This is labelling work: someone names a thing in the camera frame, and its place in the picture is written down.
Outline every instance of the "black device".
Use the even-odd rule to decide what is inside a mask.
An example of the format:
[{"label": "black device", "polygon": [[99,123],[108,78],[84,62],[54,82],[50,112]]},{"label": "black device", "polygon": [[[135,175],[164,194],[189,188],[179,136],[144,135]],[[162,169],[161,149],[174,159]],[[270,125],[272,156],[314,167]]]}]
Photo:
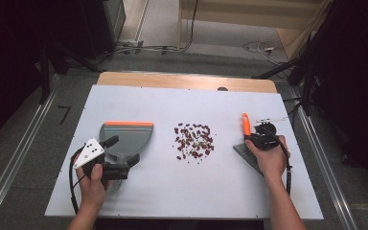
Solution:
[{"label": "black device", "polygon": [[[118,142],[119,142],[119,136],[115,135],[115,136],[108,138],[104,142],[100,142],[100,145],[102,148],[105,149],[105,148],[111,148]],[[74,211],[76,213],[78,212],[79,207],[78,207],[77,200],[74,194],[74,187],[78,184],[78,182],[74,185],[73,175],[72,175],[73,164],[76,160],[77,155],[84,149],[84,147],[85,145],[82,148],[78,149],[71,157],[69,174],[68,174],[69,182],[70,182],[69,184],[70,184],[70,191],[71,191],[71,201],[73,203]],[[94,168],[94,166],[96,164],[101,164],[103,166],[103,177],[101,178],[101,182],[103,183],[103,187],[106,190],[107,189],[106,181],[127,179],[127,175],[129,173],[130,168],[136,165],[139,161],[140,161],[140,156],[139,154],[136,154],[134,156],[129,157],[128,160],[126,161],[126,164],[111,164],[105,161],[105,152],[104,152],[101,155],[95,157],[94,159],[84,164],[82,166],[82,169],[84,172],[84,176],[88,176],[89,178],[91,178],[91,173],[92,173],[92,169]]]},{"label": "black device", "polygon": [[271,150],[279,146],[279,142],[272,134],[276,134],[276,126],[272,123],[263,123],[255,126],[256,132],[244,135],[244,140],[250,140],[260,150]]}]

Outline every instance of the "white tabletop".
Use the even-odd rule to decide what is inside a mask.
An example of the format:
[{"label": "white tabletop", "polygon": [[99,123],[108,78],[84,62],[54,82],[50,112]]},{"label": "white tabletop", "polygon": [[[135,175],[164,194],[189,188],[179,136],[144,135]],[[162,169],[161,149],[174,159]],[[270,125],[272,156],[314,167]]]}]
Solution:
[{"label": "white tabletop", "polygon": [[[108,189],[100,217],[269,218],[263,178],[233,150],[233,146],[243,142],[243,112],[248,113],[252,126],[257,119],[287,116],[281,96],[273,93],[94,85],[45,215],[75,215],[68,185],[71,155],[89,138],[98,139],[104,122],[135,121],[153,122],[152,137],[121,189]],[[214,151],[202,161],[189,157],[186,161],[178,160],[174,128],[179,123],[209,126]],[[277,134],[286,136],[291,152],[291,199],[300,217],[322,219],[289,120],[273,124]],[[80,201],[78,186],[76,196]]]}]

